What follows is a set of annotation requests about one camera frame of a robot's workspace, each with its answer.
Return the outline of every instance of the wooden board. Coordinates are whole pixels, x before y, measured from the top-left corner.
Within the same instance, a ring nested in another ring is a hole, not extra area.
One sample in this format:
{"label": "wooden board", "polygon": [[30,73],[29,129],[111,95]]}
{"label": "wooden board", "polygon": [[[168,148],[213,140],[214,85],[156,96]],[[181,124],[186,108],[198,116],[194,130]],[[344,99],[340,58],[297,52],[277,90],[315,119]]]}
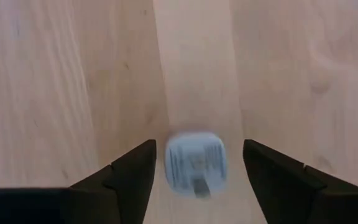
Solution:
{"label": "wooden board", "polygon": [[[226,145],[211,200],[165,180],[186,130]],[[358,184],[358,1],[0,0],[0,187],[67,186],[148,138],[144,223],[265,223],[244,138]]]}

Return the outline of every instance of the wood grain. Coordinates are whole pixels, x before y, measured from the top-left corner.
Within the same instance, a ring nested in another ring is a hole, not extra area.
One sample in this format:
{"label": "wood grain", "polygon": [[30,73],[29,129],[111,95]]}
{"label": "wood grain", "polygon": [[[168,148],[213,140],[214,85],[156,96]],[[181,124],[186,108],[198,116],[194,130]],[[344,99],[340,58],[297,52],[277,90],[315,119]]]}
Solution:
{"label": "wood grain", "polygon": [[[227,148],[208,201],[165,180],[187,130]],[[358,1],[0,0],[0,187],[67,186],[149,138],[144,223],[265,223],[244,138],[358,184]]]}

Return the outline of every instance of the wooden surface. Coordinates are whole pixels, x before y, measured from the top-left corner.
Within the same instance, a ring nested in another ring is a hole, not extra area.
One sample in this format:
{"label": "wooden surface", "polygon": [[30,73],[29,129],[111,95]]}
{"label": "wooden surface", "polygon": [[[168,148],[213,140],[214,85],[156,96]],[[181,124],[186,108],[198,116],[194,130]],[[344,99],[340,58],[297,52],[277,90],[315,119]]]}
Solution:
{"label": "wooden surface", "polygon": [[[189,129],[227,148],[206,202],[165,180]],[[358,1],[0,0],[0,187],[67,186],[148,138],[145,223],[265,223],[244,138],[358,184]]]}

